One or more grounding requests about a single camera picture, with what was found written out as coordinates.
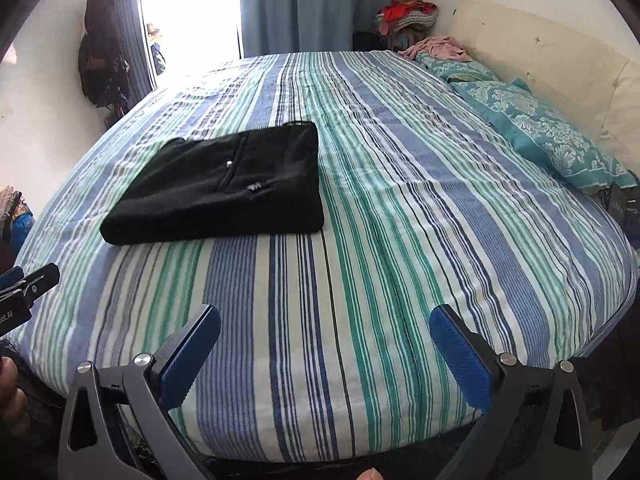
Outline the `operator left hand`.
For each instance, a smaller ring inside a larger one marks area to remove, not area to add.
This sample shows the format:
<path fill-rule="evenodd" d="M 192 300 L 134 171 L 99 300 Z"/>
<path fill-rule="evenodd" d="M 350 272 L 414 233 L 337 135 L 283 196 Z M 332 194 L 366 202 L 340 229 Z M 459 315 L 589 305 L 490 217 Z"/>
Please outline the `operator left hand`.
<path fill-rule="evenodd" d="M 1 358 L 0 408 L 1 426 L 12 437 L 24 438 L 29 430 L 29 414 L 24 391 L 18 386 L 18 370 L 8 356 Z"/>

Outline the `operator right hand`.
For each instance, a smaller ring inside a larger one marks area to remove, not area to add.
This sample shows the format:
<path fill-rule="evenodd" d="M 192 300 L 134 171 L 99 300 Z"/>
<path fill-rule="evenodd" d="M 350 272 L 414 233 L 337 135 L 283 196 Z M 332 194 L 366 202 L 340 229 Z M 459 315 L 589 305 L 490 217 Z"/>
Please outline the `operator right hand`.
<path fill-rule="evenodd" d="M 363 471 L 363 473 L 357 477 L 357 480 L 383 480 L 383 476 L 375 468 L 370 468 Z"/>

